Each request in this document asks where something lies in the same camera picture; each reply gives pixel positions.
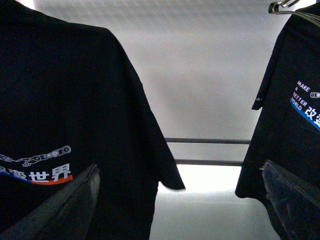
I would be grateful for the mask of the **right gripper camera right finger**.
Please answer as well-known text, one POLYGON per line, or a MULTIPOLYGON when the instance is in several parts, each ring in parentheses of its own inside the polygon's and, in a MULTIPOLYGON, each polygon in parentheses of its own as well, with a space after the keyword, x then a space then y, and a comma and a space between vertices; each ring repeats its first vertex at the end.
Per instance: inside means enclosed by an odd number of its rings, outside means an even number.
POLYGON ((291 240, 320 238, 320 190, 267 160, 262 168, 267 196, 291 240))

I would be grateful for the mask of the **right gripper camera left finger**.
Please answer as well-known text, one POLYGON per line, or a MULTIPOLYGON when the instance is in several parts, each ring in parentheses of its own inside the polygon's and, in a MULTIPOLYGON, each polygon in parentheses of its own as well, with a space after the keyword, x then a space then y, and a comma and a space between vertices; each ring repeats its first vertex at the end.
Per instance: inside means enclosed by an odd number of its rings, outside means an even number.
POLYGON ((0 234, 2 240, 84 240, 100 188, 99 169, 92 164, 77 178, 0 234))

